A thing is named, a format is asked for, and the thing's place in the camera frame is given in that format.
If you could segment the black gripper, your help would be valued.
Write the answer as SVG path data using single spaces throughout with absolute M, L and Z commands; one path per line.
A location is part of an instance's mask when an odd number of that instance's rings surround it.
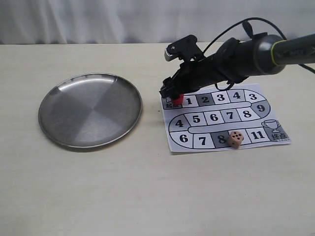
M 211 55 L 197 62 L 182 63 L 172 77 L 163 80 L 159 93 L 162 98 L 177 98 L 179 94 L 196 92 L 223 81 L 228 84 L 227 89 L 234 86 L 232 79 L 219 71 Z

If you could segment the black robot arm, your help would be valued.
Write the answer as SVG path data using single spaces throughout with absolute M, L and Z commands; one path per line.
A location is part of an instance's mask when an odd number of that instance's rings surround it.
M 232 37 L 208 57 L 196 43 L 197 37 L 190 34 L 165 49 L 167 61 L 178 58 L 183 63 L 173 76 L 163 80 L 159 91 L 162 98 L 175 100 L 181 94 L 223 81 L 232 87 L 250 76 L 274 75 L 286 65 L 315 61 L 313 34 L 283 40 L 278 35 L 261 33 L 244 42 Z

